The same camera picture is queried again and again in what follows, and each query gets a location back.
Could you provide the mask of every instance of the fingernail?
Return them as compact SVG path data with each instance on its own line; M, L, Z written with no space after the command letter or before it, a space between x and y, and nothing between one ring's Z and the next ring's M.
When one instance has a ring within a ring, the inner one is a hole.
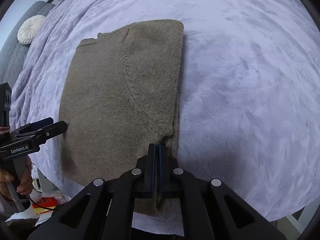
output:
M6 179L7 181L13 181L13 177L12 177L11 175L9 175L9 174L7 174L7 175L5 176L5 179Z

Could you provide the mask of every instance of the white decorative pillow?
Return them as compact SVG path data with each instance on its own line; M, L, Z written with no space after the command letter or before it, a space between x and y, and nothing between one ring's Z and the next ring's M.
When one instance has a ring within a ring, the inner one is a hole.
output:
M42 25L45 16L43 15L35 15L26 19L18 30L18 41L21 44L30 44L36 36L38 29Z

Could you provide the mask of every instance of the sweater sleeve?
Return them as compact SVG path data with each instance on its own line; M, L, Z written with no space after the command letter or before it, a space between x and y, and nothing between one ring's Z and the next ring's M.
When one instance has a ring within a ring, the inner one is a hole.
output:
M14 213L19 212L16 204L13 201L6 200L0 194L0 217L3 221L6 221Z

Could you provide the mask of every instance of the metal screw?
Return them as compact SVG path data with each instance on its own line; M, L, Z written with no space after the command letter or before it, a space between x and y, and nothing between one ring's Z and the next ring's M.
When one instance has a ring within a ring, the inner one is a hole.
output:
M174 173L174 174L177 174L177 175L181 175L181 174L183 173L183 169L175 168L175 169L173 170L173 173Z
M211 180L211 184L215 187L219 187L221 185L221 180L219 179L213 179Z
M93 185L95 185L96 187L101 186L103 184L103 180L102 179L95 179L93 181Z
M131 173L132 173L133 175L139 175L139 174L141 174L141 170L140 170L140 169L133 169L133 170L131 171Z

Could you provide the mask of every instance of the lavender blanket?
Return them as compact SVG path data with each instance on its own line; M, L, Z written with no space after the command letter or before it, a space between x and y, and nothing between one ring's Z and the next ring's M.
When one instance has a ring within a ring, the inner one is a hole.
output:
M220 178L270 221L319 196L320 33L299 0L62 0L13 87L12 128L58 120L82 39L153 19L185 26L180 167ZM62 176L58 138L31 159L66 194L81 190ZM183 234L177 209L134 214L133 226Z

